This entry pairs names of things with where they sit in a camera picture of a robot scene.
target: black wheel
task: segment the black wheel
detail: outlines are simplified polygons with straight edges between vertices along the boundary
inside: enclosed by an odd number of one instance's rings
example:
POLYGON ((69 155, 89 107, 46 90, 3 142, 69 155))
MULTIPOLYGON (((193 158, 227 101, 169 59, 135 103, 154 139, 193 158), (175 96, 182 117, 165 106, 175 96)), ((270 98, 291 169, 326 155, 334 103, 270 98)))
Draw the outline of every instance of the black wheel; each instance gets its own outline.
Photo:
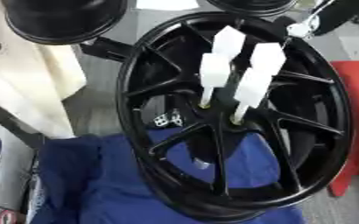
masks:
POLYGON ((262 19, 204 12, 168 21, 134 46, 119 74, 117 110, 146 183, 169 207, 200 221, 243 221, 308 198, 342 168, 352 139, 348 97, 336 71, 301 39, 286 46, 288 60, 260 107, 250 109, 241 125, 229 119, 237 106, 236 84, 255 44, 283 44, 279 33, 262 19), (246 43, 233 60, 228 85, 215 92, 210 108, 202 109, 197 75, 201 55, 211 51, 213 36, 226 25, 246 33, 246 43), (156 143, 142 116, 148 101, 162 95, 172 97, 185 126, 156 143), (269 144, 280 175, 269 185, 230 188, 224 163, 249 133, 269 144), (211 183, 167 159, 176 144, 186 144, 192 158, 215 165, 211 183))
POLYGON ((337 0, 320 14, 320 27, 314 35, 320 36, 329 33, 349 20, 359 16, 359 0, 353 3, 350 0, 337 0))
POLYGON ((244 16, 270 17, 290 10, 299 0, 208 0, 214 6, 244 16))
POLYGON ((71 45, 111 29, 124 15, 127 0, 3 0, 9 27, 42 45, 71 45))

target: wheel rim lip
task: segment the wheel rim lip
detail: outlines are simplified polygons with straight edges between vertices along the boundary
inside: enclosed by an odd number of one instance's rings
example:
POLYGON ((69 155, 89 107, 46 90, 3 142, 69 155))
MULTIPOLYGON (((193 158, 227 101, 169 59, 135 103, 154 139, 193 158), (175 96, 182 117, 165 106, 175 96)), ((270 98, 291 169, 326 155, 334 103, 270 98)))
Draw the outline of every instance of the wheel rim lip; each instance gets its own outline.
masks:
POLYGON ((83 41, 90 40, 96 38, 97 36, 102 35, 103 33, 110 30, 113 26, 115 26, 124 16, 126 12, 126 8, 128 5, 127 0, 120 0, 120 7, 117 10, 117 14, 113 14, 112 17, 101 21, 101 23, 97 24, 96 27, 87 32, 73 32, 67 33, 65 35, 61 35, 58 37, 42 37, 37 35, 36 33, 29 33, 18 29, 8 14, 5 15, 5 20, 8 26, 20 37, 23 39, 29 40, 31 42, 41 44, 41 45, 72 45, 72 44, 80 44, 83 41))
POLYGON ((276 16, 276 15, 282 14, 282 13, 290 10, 298 1, 299 0, 292 0, 286 4, 283 4, 277 8, 273 8, 273 9, 252 10, 252 9, 237 8, 235 6, 229 5, 228 3, 223 3, 220 0, 208 0, 209 3, 211 3, 215 7, 222 9, 224 11, 245 14, 247 16, 253 16, 253 17, 271 17, 271 16, 276 16))
MULTIPOLYGON (((116 99, 117 99, 117 108, 118 108, 120 123, 122 124, 123 130, 127 134, 127 137, 129 138, 130 143, 134 148, 134 153, 136 154, 135 156, 138 158, 141 158, 145 163, 149 164, 155 172, 158 172, 163 177, 170 177, 170 174, 167 171, 164 171, 158 165, 154 164, 153 161, 151 160, 151 158, 148 157, 147 154, 145 154, 144 148, 139 143, 137 143, 138 139, 137 139, 136 133, 130 126, 133 119, 129 113, 129 110, 125 106, 122 96, 123 96, 124 90, 126 89, 126 87, 128 85, 128 79, 130 77, 132 68, 135 66, 135 62, 137 61, 136 58, 139 55, 139 53, 141 52, 141 48, 144 44, 152 43, 156 39, 159 39, 160 37, 164 36, 166 33, 168 33, 169 31, 171 31, 173 29, 172 28, 173 26, 180 23, 181 21, 197 19, 197 18, 203 19, 206 17, 213 17, 213 16, 234 18, 233 15, 230 15, 229 13, 226 13, 226 12, 195 13, 195 14, 191 14, 191 15, 185 15, 183 17, 177 17, 177 18, 170 20, 164 24, 161 24, 158 27, 156 27, 155 29, 149 31, 146 35, 144 35, 136 43, 133 53, 123 64, 120 75, 118 77, 116 99)), ((252 18, 252 20, 254 20, 255 22, 258 22, 258 23, 261 22, 265 25, 271 26, 271 24, 269 24, 269 22, 263 21, 261 19, 252 18)), ((301 50, 303 50, 302 48, 306 49, 308 51, 308 54, 310 54, 310 56, 312 56, 312 58, 315 58, 316 60, 318 60, 319 63, 323 63, 324 64, 323 66, 328 67, 330 69, 330 71, 328 71, 329 73, 336 74, 335 70, 329 65, 329 63, 327 61, 325 61, 321 57, 321 55, 319 53, 317 53, 311 46, 309 46, 302 40, 299 41, 299 46, 301 47, 300 48, 301 50)), ((290 197, 284 197, 283 199, 272 199, 270 201, 258 201, 258 202, 253 201, 253 202, 246 202, 246 203, 244 202, 243 204, 237 204, 233 207, 242 208, 242 209, 266 209, 268 207, 282 207, 282 206, 289 206, 292 204, 296 204, 296 203, 308 198, 312 194, 318 192, 322 188, 324 188, 338 174, 338 172, 343 167, 343 165, 347 159, 348 148, 349 148, 348 146, 351 145, 353 130, 352 130, 352 125, 351 125, 351 121, 352 121, 351 110, 349 109, 348 97, 347 97, 346 93, 344 92, 344 86, 342 85, 341 81, 336 82, 335 85, 338 85, 336 89, 339 90, 339 94, 340 94, 342 103, 344 105, 347 105, 347 107, 343 107, 343 108, 344 108, 344 114, 346 115, 346 118, 347 118, 346 122, 345 122, 344 129, 345 129, 345 131, 347 131, 348 137, 347 137, 347 141, 345 141, 345 142, 342 141, 340 145, 336 146, 336 147, 342 147, 344 150, 342 150, 340 153, 341 158, 335 160, 335 164, 333 165, 334 169, 331 170, 328 175, 323 175, 321 178, 319 178, 319 180, 317 182, 315 182, 311 186, 307 187, 305 191, 302 191, 298 194, 293 194, 290 197)), ((211 200, 207 200, 204 202, 207 205, 208 203, 211 203, 211 200)))

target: white paper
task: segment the white paper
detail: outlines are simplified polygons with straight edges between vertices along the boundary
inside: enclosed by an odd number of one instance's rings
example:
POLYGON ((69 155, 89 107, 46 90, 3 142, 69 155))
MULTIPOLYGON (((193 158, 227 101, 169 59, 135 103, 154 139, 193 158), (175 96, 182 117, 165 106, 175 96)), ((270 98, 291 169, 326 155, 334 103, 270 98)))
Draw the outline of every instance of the white paper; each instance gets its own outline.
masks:
POLYGON ((185 11, 199 8, 197 0, 137 0, 136 7, 142 10, 185 11))

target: gray floor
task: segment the gray floor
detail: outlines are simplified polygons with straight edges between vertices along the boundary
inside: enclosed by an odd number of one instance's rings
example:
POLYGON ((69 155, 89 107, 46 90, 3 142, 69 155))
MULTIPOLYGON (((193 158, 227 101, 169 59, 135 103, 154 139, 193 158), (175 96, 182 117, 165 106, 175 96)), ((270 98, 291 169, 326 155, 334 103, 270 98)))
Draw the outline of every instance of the gray floor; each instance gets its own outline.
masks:
MULTIPOLYGON (((155 25, 194 11, 136 10, 134 1, 130 0, 129 10, 120 24, 105 36, 134 44, 155 25)), ((216 11, 206 1, 199 2, 202 7, 198 11, 216 11)), ((297 18, 301 16, 298 12, 290 14, 297 18)), ((328 35, 312 39, 310 44, 328 60, 359 60, 359 25, 345 24, 328 35)), ((88 77, 88 86, 65 103, 76 134, 121 132, 115 107, 116 76, 121 64, 78 54, 88 77)), ((359 177, 354 179, 344 197, 332 198, 324 190, 301 203, 300 207, 309 224, 359 224, 359 177)))

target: wheel spoke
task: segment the wheel spoke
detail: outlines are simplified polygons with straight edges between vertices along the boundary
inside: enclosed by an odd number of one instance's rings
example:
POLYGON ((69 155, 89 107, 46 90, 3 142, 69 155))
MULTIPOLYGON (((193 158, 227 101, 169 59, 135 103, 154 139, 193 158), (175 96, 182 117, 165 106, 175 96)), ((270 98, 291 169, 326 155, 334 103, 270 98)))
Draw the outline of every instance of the wheel spoke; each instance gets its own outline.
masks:
POLYGON ((315 76, 308 75, 308 74, 295 73, 295 72, 290 72, 290 71, 286 71, 286 70, 282 70, 280 72, 280 74, 275 77, 277 79, 279 77, 284 77, 284 78, 297 79, 297 80, 303 80, 303 81, 315 81, 315 82, 321 82, 321 83, 326 83, 326 84, 334 84, 334 81, 330 80, 330 79, 323 79, 323 78, 315 77, 315 76))
POLYGON ((156 156, 157 158, 165 158, 165 155, 170 148, 172 148, 176 144, 179 144, 180 142, 185 141, 196 131, 203 129, 206 126, 207 125, 202 122, 196 122, 192 125, 189 125, 180 132, 169 136, 166 140, 153 145, 151 148, 148 149, 148 152, 150 153, 150 155, 156 156))
POLYGON ((214 140, 216 147, 216 159, 215 159, 215 179, 212 184, 214 194, 216 195, 228 195, 228 184, 226 178, 226 168, 224 165, 224 140, 222 133, 221 123, 213 129, 214 140))
POLYGON ((277 110, 270 110, 272 112, 273 115, 275 115, 277 117, 278 120, 280 121, 284 121, 287 122, 287 126, 289 127, 290 124, 294 125, 294 126, 298 126, 304 130, 311 130, 314 133, 318 133, 320 131, 323 132, 327 132, 327 133, 331 133, 331 134, 335 134, 338 136, 342 136, 343 135, 343 131, 338 130, 338 129, 334 129, 332 127, 329 127, 327 125, 324 125, 322 123, 319 122, 314 122, 311 120, 308 120, 306 118, 302 118, 296 115, 290 115, 290 114, 286 114, 277 110))
POLYGON ((288 154, 280 128, 277 124, 270 122, 270 127, 265 129, 264 134, 279 163, 280 178, 278 182, 280 186, 283 190, 291 193, 299 192, 301 189, 299 177, 288 154))
POLYGON ((125 93, 124 96, 131 100, 147 100, 153 96, 168 95, 180 90, 196 91, 196 88, 197 87, 191 81, 174 78, 125 93))
POLYGON ((168 65, 169 67, 172 67, 175 69, 175 71, 177 71, 178 73, 180 73, 182 71, 181 67, 177 64, 175 64, 172 60, 170 60, 169 58, 167 58, 163 53, 161 53, 160 51, 158 51, 157 49, 151 47, 151 46, 147 46, 145 48, 146 51, 149 51, 150 53, 153 54, 153 56, 157 57, 159 60, 161 60, 163 63, 165 63, 166 65, 168 65))
POLYGON ((185 27, 190 34, 194 35, 198 40, 201 41, 202 44, 206 44, 208 46, 212 46, 212 39, 209 39, 202 35, 198 30, 196 30, 193 26, 187 23, 182 24, 183 27, 185 27))

